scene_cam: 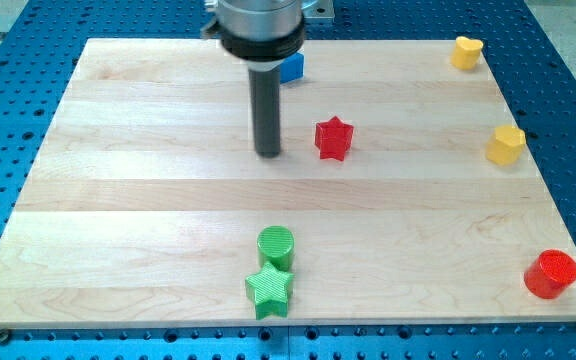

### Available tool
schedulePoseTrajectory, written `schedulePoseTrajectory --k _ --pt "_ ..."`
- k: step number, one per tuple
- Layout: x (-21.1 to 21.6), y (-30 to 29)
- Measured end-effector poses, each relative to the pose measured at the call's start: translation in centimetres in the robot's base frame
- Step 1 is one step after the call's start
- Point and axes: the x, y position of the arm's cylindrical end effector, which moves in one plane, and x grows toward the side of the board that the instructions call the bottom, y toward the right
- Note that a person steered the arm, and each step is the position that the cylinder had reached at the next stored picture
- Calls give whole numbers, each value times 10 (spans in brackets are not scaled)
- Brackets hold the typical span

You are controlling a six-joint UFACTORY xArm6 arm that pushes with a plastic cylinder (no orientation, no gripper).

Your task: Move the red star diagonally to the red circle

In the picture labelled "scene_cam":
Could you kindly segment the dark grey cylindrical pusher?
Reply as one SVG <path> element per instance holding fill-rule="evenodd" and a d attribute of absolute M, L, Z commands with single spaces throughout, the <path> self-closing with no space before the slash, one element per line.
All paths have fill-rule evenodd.
<path fill-rule="evenodd" d="M 255 152 L 263 158 L 281 152 L 280 69 L 248 70 Z"/>

